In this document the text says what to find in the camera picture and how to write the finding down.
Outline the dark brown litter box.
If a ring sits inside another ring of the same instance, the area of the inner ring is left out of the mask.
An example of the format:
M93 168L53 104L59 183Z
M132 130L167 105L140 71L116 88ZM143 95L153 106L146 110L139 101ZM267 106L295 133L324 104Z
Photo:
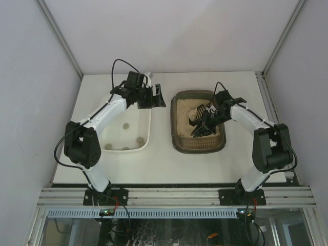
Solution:
M185 90L178 92L171 100L170 120L172 144L175 150L184 154L206 154L222 150L226 145L226 130L223 124L216 127L217 133L194 138L189 125L188 114L201 104L205 106L212 99L210 90Z

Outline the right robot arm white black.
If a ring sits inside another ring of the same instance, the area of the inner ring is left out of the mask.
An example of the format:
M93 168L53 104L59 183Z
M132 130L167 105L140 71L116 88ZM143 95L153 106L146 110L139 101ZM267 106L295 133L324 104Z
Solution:
M233 98L228 90L215 94L206 106L197 107L195 116L189 119L194 127L191 136L214 135L217 126L229 120L238 122L253 137L253 166L235 186L239 199L256 193L273 174L289 171L288 165L297 166L287 125L265 120L246 105L245 99Z

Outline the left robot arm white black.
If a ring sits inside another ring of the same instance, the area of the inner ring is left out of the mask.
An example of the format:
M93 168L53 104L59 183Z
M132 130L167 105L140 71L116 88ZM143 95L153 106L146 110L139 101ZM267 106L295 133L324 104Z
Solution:
M160 84L151 84L150 72L130 71L127 78L110 91L110 97L86 118L67 123L65 128L64 155L85 175L89 186L100 193L110 187L101 165L99 137L104 129L122 112L137 105L149 110L166 107Z

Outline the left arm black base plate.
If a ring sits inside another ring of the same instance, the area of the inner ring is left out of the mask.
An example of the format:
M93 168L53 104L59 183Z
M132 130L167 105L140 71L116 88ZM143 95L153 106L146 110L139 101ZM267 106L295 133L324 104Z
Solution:
M93 189L87 189L84 194L84 206L114 206L127 205L129 191L127 189L111 189L100 193Z

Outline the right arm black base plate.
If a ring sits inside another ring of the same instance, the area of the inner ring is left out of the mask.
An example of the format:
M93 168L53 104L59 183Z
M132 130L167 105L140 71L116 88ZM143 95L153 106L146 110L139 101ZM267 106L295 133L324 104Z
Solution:
M255 192L245 192L238 195L233 189L220 189L218 191L218 198L221 206L241 206L241 205L259 205L267 204L264 191L259 189Z

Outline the black slotted litter scoop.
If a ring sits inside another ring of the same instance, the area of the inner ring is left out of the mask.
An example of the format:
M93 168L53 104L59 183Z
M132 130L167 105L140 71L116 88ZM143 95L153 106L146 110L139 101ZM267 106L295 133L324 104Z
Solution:
M193 127L198 125L202 121L203 113L206 109L206 106L201 104L197 108L191 110L188 114L189 125Z

